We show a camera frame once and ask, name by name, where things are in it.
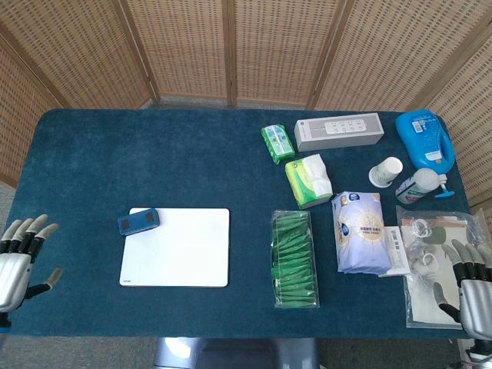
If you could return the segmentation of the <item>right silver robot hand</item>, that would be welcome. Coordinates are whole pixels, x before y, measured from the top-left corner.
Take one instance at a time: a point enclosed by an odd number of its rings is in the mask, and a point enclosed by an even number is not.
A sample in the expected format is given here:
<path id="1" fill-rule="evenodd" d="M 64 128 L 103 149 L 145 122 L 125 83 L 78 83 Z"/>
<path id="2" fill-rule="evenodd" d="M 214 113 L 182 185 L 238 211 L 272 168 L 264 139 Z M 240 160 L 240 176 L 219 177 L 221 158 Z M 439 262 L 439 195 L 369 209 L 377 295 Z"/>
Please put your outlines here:
<path id="1" fill-rule="evenodd" d="M 449 304 L 441 285 L 433 285 L 437 306 L 474 340 L 491 340 L 491 249 L 480 244 L 476 247 L 457 239 L 442 246 L 450 258 L 457 281 L 460 307 Z"/>

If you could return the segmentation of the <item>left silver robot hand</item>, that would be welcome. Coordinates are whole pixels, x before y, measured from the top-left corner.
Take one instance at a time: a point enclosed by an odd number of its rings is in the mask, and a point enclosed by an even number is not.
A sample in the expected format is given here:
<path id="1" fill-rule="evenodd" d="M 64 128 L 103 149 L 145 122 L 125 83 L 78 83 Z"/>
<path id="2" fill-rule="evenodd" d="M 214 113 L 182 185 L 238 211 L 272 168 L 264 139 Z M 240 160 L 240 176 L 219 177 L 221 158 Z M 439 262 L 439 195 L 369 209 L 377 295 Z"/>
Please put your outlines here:
<path id="1" fill-rule="evenodd" d="M 13 221 L 1 236 L 1 314 L 18 309 L 24 300 L 51 290 L 62 276 L 56 268 L 42 283 L 31 285 L 34 263 L 46 239 L 58 224 L 47 225 L 47 214 Z"/>

